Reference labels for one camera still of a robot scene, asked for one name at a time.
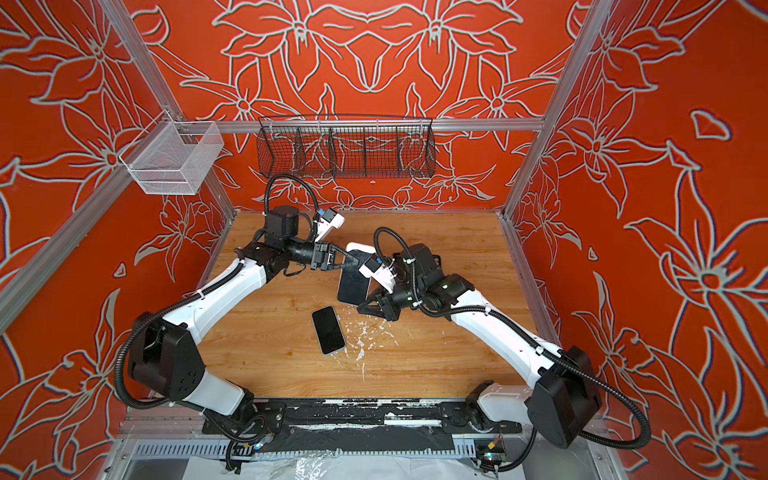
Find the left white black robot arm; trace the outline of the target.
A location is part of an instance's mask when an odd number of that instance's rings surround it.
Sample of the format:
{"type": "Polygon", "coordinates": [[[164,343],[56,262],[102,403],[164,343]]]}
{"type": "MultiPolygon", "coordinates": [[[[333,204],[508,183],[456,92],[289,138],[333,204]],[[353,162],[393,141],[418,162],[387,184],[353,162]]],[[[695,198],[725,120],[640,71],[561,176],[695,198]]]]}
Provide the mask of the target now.
{"type": "Polygon", "coordinates": [[[278,274],[291,276],[290,265],[333,271],[350,262],[346,250],[325,239],[343,226],[343,215],[321,208],[316,195],[309,198],[313,212],[307,217],[306,238],[299,236],[304,212],[292,205],[266,205],[263,226],[237,249],[235,260],[221,274],[189,297],[136,319],[113,370],[115,392],[127,407],[181,405],[201,413],[230,440],[256,440],[255,427],[266,427],[268,421],[257,410],[253,393],[211,373],[198,346],[247,296],[278,274]]]}

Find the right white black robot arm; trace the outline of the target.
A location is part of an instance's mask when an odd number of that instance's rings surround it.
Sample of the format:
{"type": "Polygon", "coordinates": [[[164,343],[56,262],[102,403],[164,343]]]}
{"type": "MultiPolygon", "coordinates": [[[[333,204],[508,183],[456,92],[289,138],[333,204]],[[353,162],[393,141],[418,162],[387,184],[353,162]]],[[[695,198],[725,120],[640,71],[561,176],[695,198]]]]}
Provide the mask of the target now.
{"type": "Polygon", "coordinates": [[[398,320],[404,309],[430,318],[444,318],[469,331],[502,357],[531,388],[527,417],[544,439],[560,448],[582,437],[616,450],[637,450],[649,444],[647,415],[627,395],[594,375],[589,357],[577,347],[564,350],[533,334],[493,306],[467,279],[446,275],[441,262],[423,244],[409,245],[394,230],[373,233],[373,256],[360,271],[378,283],[357,308],[363,315],[398,320]],[[602,406],[601,396],[617,400],[640,427],[629,440],[586,431],[602,406]]]}

